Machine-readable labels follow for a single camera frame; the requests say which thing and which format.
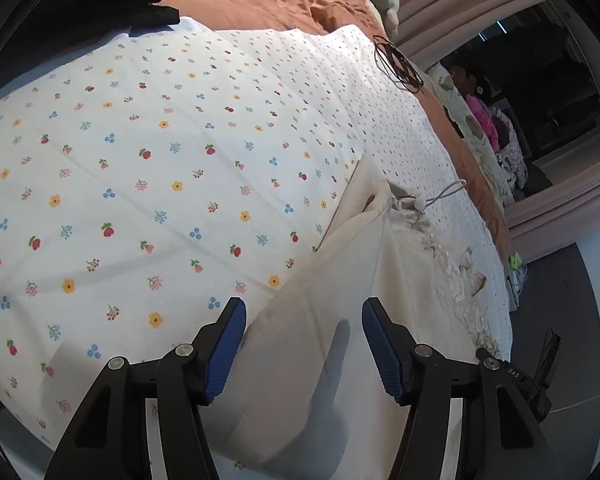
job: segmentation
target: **pink clothing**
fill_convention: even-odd
[[[480,123],[480,126],[484,130],[484,133],[487,135],[489,142],[491,143],[491,147],[493,151],[498,153],[500,151],[500,145],[498,144],[498,131],[496,130],[493,121],[491,118],[485,113],[480,101],[472,95],[468,95],[464,98],[467,105],[469,106],[469,110],[475,116],[477,121]]]

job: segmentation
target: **metal screw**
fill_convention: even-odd
[[[495,357],[485,357],[483,362],[489,370],[497,370],[500,368],[500,362]]]
[[[113,357],[109,360],[107,366],[109,366],[111,370],[120,370],[124,365],[125,360],[122,357]]]
[[[420,357],[431,357],[433,350],[429,345],[418,345],[416,346],[416,354]]]
[[[183,343],[176,347],[176,354],[178,354],[181,357],[186,357],[188,355],[191,355],[192,352],[193,352],[193,346],[191,346],[189,343]]]

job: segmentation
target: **coiled black cord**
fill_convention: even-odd
[[[379,34],[374,35],[374,45],[376,46],[374,58],[378,68],[380,68],[380,70],[384,68],[382,71],[386,73],[386,76],[391,79],[396,86],[403,86],[405,90],[408,90],[412,94],[417,94],[420,91],[420,88],[424,86],[424,81],[413,69],[409,60],[404,57],[404,54],[401,53],[391,41]],[[395,81],[392,78],[390,75],[391,73],[396,76],[398,81]]]

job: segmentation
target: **blue flower print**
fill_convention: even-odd
[[[98,345],[91,345],[91,347],[87,350],[87,355],[89,357],[95,357],[96,359],[100,359],[102,355],[98,352]]]
[[[71,230],[73,229],[73,227],[71,225],[63,225],[61,227],[62,229],[60,230],[60,236],[65,240],[68,240],[72,235]]]
[[[51,339],[53,339],[54,341],[58,341],[58,339],[60,339],[60,336],[62,335],[60,332],[60,326],[59,325],[47,325],[46,327],[49,329],[49,337]]]
[[[154,213],[154,221],[158,222],[158,224],[164,224],[167,219],[167,213],[165,211],[154,211]]]

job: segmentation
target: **brown blanket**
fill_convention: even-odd
[[[163,0],[183,16],[212,30],[291,30],[328,34],[344,25],[356,25],[368,37],[384,36],[365,0]],[[467,181],[467,192],[504,261],[510,253],[509,230],[487,181],[469,149],[446,118],[444,108],[424,88],[416,94],[429,122],[448,151],[458,177]]]

